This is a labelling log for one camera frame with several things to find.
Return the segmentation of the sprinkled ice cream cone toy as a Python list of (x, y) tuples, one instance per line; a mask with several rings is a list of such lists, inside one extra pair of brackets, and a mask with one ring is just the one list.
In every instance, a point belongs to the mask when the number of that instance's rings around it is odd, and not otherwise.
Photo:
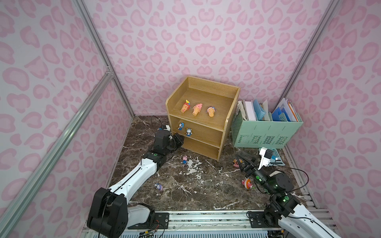
[(190, 101), (186, 100), (185, 103), (182, 105), (181, 112), (185, 113), (189, 109), (190, 109)]

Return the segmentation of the wooden three-tier shelf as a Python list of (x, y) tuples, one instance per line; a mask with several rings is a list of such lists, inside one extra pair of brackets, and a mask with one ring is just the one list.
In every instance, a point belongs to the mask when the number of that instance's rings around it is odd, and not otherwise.
[[(170, 127), (173, 133), (183, 135), (183, 147), (195, 153), (218, 161), (229, 135), (233, 114), (237, 108), (240, 87), (187, 77), (166, 100)], [(190, 109), (181, 112), (185, 101), (190, 101)], [(193, 116), (193, 107), (202, 103), (202, 109)], [(214, 117), (209, 117), (207, 108), (215, 108)], [(179, 124), (184, 128), (178, 130)], [(186, 129), (192, 129), (192, 135), (186, 136)]]

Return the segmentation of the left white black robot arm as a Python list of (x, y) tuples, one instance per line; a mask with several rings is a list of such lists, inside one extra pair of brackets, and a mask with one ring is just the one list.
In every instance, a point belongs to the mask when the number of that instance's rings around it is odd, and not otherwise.
[(169, 214), (155, 213), (145, 203), (130, 207), (129, 202), (140, 187), (167, 161), (168, 155), (182, 147), (184, 137), (161, 129), (154, 143), (138, 165), (123, 179), (109, 188), (98, 189), (93, 197), (87, 227), (107, 238), (119, 238), (126, 228), (154, 232), (168, 228)]

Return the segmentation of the blue pink pig figure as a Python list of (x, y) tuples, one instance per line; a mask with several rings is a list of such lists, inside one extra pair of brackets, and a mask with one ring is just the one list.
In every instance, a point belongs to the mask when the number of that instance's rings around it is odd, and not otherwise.
[(182, 163), (183, 164), (187, 164), (188, 163), (188, 157), (187, 156), (183, 156), (182, 157)]

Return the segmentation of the pink ice cream cone toy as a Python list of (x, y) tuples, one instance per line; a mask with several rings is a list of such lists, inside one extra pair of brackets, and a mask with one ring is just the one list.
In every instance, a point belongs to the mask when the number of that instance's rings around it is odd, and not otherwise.
[(202, 103), (198, 103), (198, 104), (196, 104), (194, 107), (193, 107), (193, 112), (192, 112), (192, 115), (193, 116), (197, 116), (199, 113), (200, 113), (200, 111), (201, 111), (201, 109), (202, 109)]

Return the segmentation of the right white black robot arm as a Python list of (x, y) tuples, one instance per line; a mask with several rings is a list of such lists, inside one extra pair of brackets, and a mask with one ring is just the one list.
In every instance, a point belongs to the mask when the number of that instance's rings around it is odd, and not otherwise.
[(294, 185), (286, 173), (270, 174), (261, 165), (271, 154), (271, 151), (265, 152), (260, 161), (244, 151), (235, 154), (240, 171), (246, 174), (249, 183), (261, 187), (261, 193), (270, 195), (263, 213), (265, 225), (279, 226), (296, 238), (339, 238), (340, 235), (316, 218), (292, 194)]

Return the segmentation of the small teal figure toy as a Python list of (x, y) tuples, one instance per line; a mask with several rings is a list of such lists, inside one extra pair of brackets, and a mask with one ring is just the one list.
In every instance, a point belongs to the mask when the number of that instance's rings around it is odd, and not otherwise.
[(186, 136), (191, 136), (192, 135), (192, 129), (191, 128), (187, 128), (186, 129)]

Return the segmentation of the small purple figure toy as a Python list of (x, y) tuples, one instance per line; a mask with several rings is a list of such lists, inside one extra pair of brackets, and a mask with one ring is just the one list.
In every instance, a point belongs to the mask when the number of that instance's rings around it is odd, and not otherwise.
[(159, 184), (159, 183), (156, 183), (155, 184), (155, 188), (159, 191), (162, 191), (163, 190), (163, 185)]

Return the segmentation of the small blue figure toy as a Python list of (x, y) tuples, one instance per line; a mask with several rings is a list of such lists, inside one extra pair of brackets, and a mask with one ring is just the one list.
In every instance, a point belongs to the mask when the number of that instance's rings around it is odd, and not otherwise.
[(178, 127), (178, 130), (181, 131), (181, 130), (184, 128), (184, 125), (185, 125), (184, 123), (180, 123), (180, 124), (179, 124), (179, 127)]

